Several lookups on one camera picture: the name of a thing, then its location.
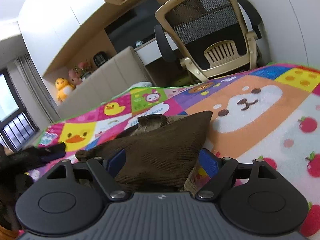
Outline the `brown polka dot dress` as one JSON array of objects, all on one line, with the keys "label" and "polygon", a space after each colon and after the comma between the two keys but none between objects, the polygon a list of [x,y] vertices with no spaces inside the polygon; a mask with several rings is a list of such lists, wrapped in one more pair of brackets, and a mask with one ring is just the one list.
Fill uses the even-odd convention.
[{"label": "brown polka dot dress", "polygon": [[108,159],[124,149],[126,163],[115,180],[128,191],[177,192],[183,190],[207,137],[211,111],[192,115],[152,114],[114,139],[90,150],[79,150],[81,163],[94,157]]}]

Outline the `colourful cartoon play mat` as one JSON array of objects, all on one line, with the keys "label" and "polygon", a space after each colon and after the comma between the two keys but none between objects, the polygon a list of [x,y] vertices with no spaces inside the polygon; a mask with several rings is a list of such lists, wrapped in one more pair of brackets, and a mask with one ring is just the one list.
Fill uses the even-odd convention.
[{"label": "colourful cartoon play mat", "polygon": [[204,147],[247,163],[263,159],[304,194],[309,212],[301,232],[319,239],[319,70],[279,63],[177,88],[137,87],[81,115],[50,125],[38,145],[78,150],[114,139],[151,114],[211,111]]}]

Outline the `yellow duck plush toy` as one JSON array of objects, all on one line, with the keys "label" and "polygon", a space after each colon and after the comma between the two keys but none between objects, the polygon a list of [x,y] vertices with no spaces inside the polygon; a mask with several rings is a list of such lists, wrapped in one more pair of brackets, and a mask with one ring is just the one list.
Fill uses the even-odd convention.
[{"label": "yellow duck plush toy", "polygon": [[75,89],[73,84],[70,84],[68,80],[63,77],[59,77],[55,81],[55,87],[57,89],[57,100],[63,102],[67,99],[69,94]]}]

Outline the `pink plush toy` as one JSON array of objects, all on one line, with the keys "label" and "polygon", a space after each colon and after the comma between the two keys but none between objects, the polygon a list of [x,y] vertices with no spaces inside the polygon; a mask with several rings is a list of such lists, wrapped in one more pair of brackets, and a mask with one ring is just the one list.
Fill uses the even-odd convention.
[{"label": "pink plush toy", "polygon": [[74,86],[78,86],[82,83],[82,79],[81,79],[80,75],[74,69],[70,69],[68,74],[69,74],[70,84],[72,84]]}]

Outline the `potted pink flower plant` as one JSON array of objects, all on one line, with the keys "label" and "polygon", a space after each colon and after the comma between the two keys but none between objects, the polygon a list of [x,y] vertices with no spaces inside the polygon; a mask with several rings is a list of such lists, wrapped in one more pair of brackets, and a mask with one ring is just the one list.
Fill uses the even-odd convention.
[{"label": "potted pink flower plant", "polygon": [[79,75],[82,80],[87,79],[93,72],[93,68],[88,61],[81,61],[78,64]]}]

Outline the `black round kettle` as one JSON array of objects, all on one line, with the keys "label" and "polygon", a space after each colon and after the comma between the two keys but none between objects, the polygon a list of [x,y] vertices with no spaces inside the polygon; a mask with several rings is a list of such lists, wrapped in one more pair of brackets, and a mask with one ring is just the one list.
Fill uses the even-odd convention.
[{"label": "black round kettle", "polygon": [[93,56],[94,64],[97,68],[102,66],[105,62],[109,60],[107,54],[104,51],[100,51]]}]

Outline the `white desk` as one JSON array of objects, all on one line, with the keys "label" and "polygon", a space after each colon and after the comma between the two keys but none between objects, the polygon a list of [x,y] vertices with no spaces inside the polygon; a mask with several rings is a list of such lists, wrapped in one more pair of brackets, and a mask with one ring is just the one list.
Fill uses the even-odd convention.
[{"label": "white desk", "polygon": [[162,57],[155,38],[136,48],[135,52],[145,66]]}]

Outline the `beige mesh office chair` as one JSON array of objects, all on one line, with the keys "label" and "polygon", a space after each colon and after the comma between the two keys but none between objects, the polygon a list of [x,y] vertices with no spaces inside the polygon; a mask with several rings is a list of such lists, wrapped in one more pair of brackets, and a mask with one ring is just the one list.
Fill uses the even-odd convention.
[{"label": "beige mesh office chair", "polygon": [[257,67],[262,19],[248,0],[168,0],[155,17],[162,58],[185,69],[188,83]]}]

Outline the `black computer monitor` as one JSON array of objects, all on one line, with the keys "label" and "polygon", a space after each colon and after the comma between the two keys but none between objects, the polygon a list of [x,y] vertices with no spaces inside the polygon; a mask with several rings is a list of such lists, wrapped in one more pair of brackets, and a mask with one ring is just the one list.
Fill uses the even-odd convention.
[{"label": "black computer monitor", "polygon": [[157,0],[144,0],[105,28],[116,52],[129,46],[137,48],[155,38],[154,26],[159,24],[155,12],[160,6]]}]

